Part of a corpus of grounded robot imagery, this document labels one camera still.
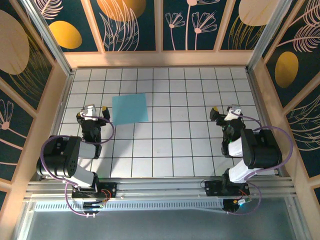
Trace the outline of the round black connector module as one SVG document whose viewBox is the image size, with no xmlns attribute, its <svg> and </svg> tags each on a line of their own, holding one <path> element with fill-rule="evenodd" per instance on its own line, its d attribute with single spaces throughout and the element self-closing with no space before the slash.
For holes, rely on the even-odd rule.
<svg viewBox="0 0 320 240">
<path fill-rule="evenodd" d="M 236 213 L 241 205 L 249 203 L 250 201 L 250 198 L 224 199 L 222 201 L 222 210 L 227 213 Z"/>
</svg>

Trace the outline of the aluminium side rail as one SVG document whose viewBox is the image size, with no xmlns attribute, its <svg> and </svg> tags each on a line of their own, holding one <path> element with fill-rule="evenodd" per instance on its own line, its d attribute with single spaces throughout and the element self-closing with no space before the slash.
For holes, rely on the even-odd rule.
<svg viewBox="0 0 320 240">
<path fill-rule="evenodd" d="M 74 70 L 69 75 L 54 70 L 49 77 L 37 112 L 43 141 L 51 135 L 58 135 L 60 132 L 74 76 Z"/>
<path fill-rule="evenodd" d="M 282 106 L 268 72 L 264 69 L 251 69 L 248 76 L 253 87 L 254 100 L 258 105 L 258 116 L 262 121 L 262 125 L 274 126 L 285 130 L 285 127 L 282 126 Z M 282 152 L 282 159 L 285 160 L 290 151 L 290 141 L 282 131 L 273 129 L 272 132 Z M 278 172 L 281 177 L 288 176 L 284 165 L 278 168 Z"/>
</svg>

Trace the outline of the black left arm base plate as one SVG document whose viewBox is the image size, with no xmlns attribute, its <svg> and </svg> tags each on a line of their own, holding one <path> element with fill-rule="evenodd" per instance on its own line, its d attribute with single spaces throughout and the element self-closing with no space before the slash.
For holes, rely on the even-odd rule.
<svg viewBox="0 0 320 240">
<path fill-rule="evenodd" d="M 112 199 L 116 197 L 116 182 L 100 182 L 90 187 L 74 188 L 71 194 L 73 199 Z"/>
</svg>

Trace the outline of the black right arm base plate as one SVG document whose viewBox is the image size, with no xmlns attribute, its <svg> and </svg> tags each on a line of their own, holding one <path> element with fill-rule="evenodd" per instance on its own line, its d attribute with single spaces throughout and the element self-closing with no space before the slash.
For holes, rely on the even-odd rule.
<svg viewBox="0 0 320 240">
<path fill-rule="evenodd" d="M 208 180 L 204 183 L 207 197 L 240 197 L 243 193 L 250 195 L 247 183 L 233 183 L 222 180 Z"/>
</svg>

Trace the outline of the light blue paper sheet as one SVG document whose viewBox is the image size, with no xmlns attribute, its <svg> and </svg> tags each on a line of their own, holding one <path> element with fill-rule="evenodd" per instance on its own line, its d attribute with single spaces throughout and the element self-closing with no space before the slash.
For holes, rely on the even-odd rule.
<svg viewBox="0 0 320 240">
<path fill-rule="evenodd" d="M 147 122 L 149 116 L 146 94 L 113 96 L 112 119 L 115 126 Z"/>
</svg>

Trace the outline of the aluminium corner post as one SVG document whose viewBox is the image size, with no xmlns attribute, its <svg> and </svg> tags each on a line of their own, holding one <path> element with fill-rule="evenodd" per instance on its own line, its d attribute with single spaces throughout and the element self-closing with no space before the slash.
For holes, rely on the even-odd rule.
<svg viewBox="0 0 320 240">
<path fill-rule="evenodd" d="M 268 44 L 271 42 L 275 32 L 281 25 L 281 22 L 288 12 L 293 0 L 279 0 L 273 11 L 271 18 L 264 28 L 254 50 L 252 56 L 246 66 L 246 72 L 249 74 L 250 71 L 255 67 L 257 62 L 262 57 L 263 52 L 267 48 Z"/>
<path fill-rule="evenodd" d="M 54 35 L 50 31 L 46 20 L 42 17 L 36 3 L 34 2 L 34 0 L 20 1 L 26 9 L 27 13 L 30 15 L 32 21 L 36 25 L 36 28 L 41 33 L 43 40 L 47 43 L 48 48 L 53 53 L 62 70 L 66 73 L 67 76 L 70 76 L 72 74 L 72 68 L 69 65 L 57 41 L 55 40 Z"/>
</svg>

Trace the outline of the aluminium mounting rail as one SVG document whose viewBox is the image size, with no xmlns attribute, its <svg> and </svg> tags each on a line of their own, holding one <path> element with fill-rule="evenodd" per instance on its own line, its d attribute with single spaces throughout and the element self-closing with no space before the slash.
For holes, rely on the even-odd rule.
<svg viewBox="0 0 320 240">
<path fill-rule="evenodd" d="M 160 201 L 160 200 L 197 200 L 206 199 L 205 178 L 108 178 L 105 183 L 116 183 L 112 201 Z M 258 175 L 250 179 L 251 199 L 282 198 L 297 196 L 290 177 Z M 73 189 L 63 182 L 44 179 L 31 181 L 27 185 L 23 202 L 63 201 L 65 196 L 72 199 Z"/>
</svg>

